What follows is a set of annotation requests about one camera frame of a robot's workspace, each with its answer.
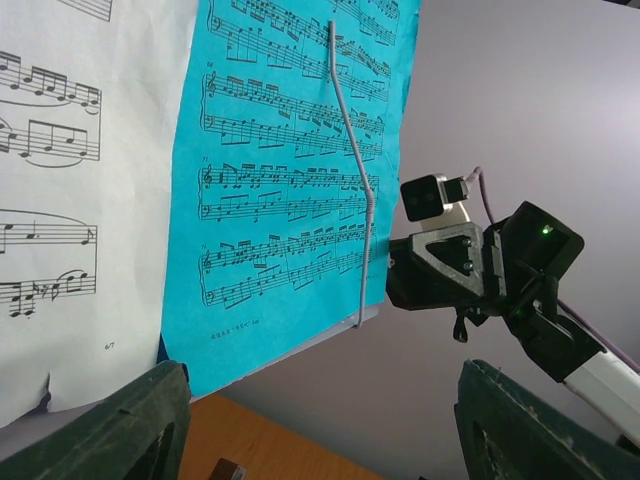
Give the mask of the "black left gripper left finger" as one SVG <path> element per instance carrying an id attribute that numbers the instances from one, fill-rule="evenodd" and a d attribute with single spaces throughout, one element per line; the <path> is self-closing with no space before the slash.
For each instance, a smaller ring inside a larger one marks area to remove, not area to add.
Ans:
<path id="1" fill-rule="evenodd" d="M 3 479 L 176 479 L 190 422 L 186 367 L 163 361 L 1 462 Z"/>

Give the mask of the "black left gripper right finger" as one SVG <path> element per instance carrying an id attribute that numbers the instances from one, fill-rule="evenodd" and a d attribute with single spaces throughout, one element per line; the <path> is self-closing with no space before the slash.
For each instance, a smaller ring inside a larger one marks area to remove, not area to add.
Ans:
<path id="1" fill-rule="evenodd" d="M 454 414 L 471 479 L 637 479 L 608 443 L 483 360 L 464 362 Z"/>

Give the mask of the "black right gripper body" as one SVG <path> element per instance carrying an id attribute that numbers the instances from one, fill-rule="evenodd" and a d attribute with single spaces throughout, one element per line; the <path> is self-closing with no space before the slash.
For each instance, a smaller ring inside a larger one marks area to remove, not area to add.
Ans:
<path id="1" fill-rule="evenodd" d="M 505 299 L 499 234 L 472 222 L 411 234 L 389 244 L 386 293 L 408 311 L 495 310 Z"/>

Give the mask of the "white tripod music stand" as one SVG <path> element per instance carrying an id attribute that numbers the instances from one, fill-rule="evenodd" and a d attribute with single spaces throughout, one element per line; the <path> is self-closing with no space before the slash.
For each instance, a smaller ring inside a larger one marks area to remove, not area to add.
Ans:
<path id="1" fill-rule="evenodd" d="M 212 392 L 367 309 L 375 134 L 344 123 L 336 37 L 321 44 L 215 15 L 200 77 L 193 365 Z"/>

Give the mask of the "teal folder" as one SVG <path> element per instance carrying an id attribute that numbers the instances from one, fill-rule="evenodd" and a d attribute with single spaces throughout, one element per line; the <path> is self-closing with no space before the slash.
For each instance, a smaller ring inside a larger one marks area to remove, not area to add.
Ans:
<path id="1" fill-rule="evenodd" d="M 385 297 L 417 1 L 203 1 L 162 339 L 204 396 Z"/>

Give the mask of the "brown wooden metronome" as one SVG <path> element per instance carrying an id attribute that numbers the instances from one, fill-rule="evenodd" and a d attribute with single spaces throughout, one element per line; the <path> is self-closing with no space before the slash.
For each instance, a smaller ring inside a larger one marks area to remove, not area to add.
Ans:
<path id="1" fill-rule="evenodd" d="M 245 480 L 246 476 L 245 467 L 226 458 L 220 458 L 211 472 L 209 480 Z"/>

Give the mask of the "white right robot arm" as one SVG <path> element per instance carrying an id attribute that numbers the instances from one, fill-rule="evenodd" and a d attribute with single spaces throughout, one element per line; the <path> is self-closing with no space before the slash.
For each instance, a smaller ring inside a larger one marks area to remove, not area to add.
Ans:
<path id="1" fill-rule="evenodd" d="M 584 239 L 523 202 L 487 228 L 465 222 L 421 231 L 389 246 L 386 293 L 402 310 L 452 308 L 453 338 L 466 325 L 504 321 L 528 358 L 639 442 L 639 369 L 559 298 Z"/>

